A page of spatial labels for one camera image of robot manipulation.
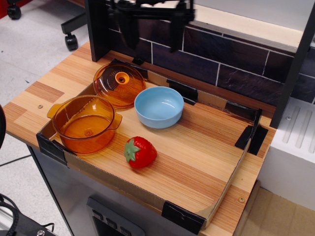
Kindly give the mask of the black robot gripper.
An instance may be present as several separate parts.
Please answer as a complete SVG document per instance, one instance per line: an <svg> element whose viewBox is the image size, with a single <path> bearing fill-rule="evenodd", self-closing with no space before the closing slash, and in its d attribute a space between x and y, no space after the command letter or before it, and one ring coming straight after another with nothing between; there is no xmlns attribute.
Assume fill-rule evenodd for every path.
<svg viewBox="0 0 315 236"><path fill-rule="evenodd" d="M111 0L110 9L119 15L119 27L126 45L135 49L139 42L138 19L166 20L170 23L170 52L180 50L185 24L195 18L194 1L177 0L174 7L158 7L166 0Z"/></svg>

